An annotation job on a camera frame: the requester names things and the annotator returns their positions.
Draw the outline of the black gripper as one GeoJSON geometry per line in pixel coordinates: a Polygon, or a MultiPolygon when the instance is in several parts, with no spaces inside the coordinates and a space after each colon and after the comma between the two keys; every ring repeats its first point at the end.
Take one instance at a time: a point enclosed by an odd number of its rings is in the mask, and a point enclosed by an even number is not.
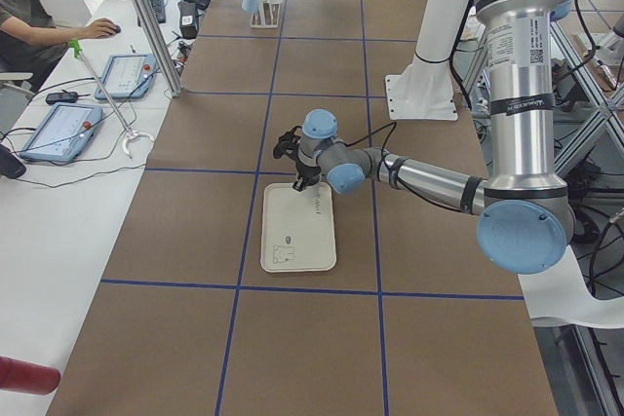
{"type": "Polygon", "coordinates": [[[316,185],[321,181],[321,169],[315,164],[304,163],[299,156],[301,136],[296,133],[300,126],[295,126],[282,134],[273,148],[273,158],[288,157],[295,163],[296,178],[292,184],[295,191],[304,191],[307,185],[316,185]]]}

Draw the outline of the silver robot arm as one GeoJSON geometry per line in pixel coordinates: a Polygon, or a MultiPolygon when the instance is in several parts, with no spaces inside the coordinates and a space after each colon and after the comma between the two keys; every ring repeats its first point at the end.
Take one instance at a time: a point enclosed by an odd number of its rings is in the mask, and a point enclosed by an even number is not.
{"type": "Polygon", "coordinates": [[[390,153],[352,149],[327,110],[314,110],[283,134],[275,158],[295,163],[294,188],[326,181],[339,194],[365,180],[406,190],[439,208],[476,215],[486,257],[516,274],[556,265],[574,231],[566,183],[556,174],[550,25],[571,0],[428,0],[412,62],[386,79],[390,117],[445,119],[452,110],[452,56],[469,14],[485,30],[489,77],[489,178],[390,153]]]}

